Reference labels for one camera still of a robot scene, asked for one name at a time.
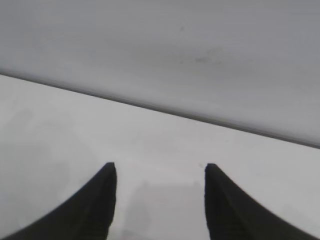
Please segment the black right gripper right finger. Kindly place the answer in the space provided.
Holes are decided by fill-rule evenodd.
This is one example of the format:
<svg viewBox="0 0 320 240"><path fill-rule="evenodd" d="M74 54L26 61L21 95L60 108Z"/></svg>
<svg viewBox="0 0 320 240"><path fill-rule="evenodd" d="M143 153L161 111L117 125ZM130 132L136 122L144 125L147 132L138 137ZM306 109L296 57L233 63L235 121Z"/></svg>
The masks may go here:
<svg viewBox="0 0 320 240"><path fill-rule="evenodd" d="M243 191L216 164L205 168L204 208L212 240L314 240Z"/></svg>

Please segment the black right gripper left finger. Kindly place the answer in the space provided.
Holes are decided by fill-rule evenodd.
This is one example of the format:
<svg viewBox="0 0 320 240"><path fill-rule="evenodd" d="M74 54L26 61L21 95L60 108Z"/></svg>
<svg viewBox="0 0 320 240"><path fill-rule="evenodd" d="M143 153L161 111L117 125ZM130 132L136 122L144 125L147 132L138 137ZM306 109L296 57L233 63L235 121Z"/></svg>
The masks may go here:
<svg viewBox="0 0 320 240"><path fill-rule="evenodd" d="M116 206L117 171L106 163L83 187L7 240L105 240Z"/></svg>

